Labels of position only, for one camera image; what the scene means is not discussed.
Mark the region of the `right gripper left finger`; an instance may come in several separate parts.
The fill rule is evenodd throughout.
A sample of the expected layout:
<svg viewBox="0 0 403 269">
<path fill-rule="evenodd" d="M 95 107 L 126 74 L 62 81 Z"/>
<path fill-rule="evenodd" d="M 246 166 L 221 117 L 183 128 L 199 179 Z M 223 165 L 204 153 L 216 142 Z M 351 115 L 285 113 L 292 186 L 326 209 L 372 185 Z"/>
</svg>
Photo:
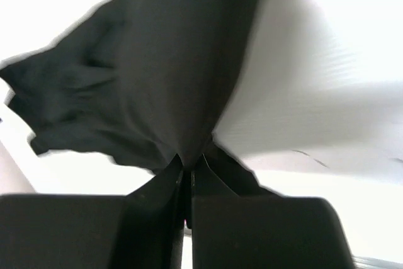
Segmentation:
<svg viewBox="0 0 403 269">
<path fill-rule="evenodd" d="M 126 196 L 1 197 L 2 268 L 179 268 L 178 157 Z"/>
</svg>

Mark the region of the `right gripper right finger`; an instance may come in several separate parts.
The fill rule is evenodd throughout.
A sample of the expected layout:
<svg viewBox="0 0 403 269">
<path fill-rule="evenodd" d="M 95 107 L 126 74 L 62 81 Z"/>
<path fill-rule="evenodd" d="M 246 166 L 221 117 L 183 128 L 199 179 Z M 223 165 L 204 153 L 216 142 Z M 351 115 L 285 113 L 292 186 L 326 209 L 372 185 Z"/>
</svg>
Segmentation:
<svg viewBox="0 0 403 269">
<path fill-rule="evenodd" d="M 240 196 L 205 156 L 191 173 L 193 268 L 354 268 L 335 209 L 317 197 Z"/>
</svg>

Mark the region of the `black trousers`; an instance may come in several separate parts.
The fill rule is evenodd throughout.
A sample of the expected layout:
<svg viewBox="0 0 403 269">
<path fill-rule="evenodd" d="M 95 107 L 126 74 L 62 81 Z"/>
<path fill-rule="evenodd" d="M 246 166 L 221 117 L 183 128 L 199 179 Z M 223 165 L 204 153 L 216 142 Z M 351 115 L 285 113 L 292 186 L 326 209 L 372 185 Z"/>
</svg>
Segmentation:
<svg viewBox="0 0 403 269">
<path fill-rule="evenodd" d="M 8 63 L 9 107 L 36 154 L 99 152 L 159 173 L 208 166 L 267 195 L 213 131 L 241 74 L 259 0 L 111 0 L 54 47 Z"/>
</svg>

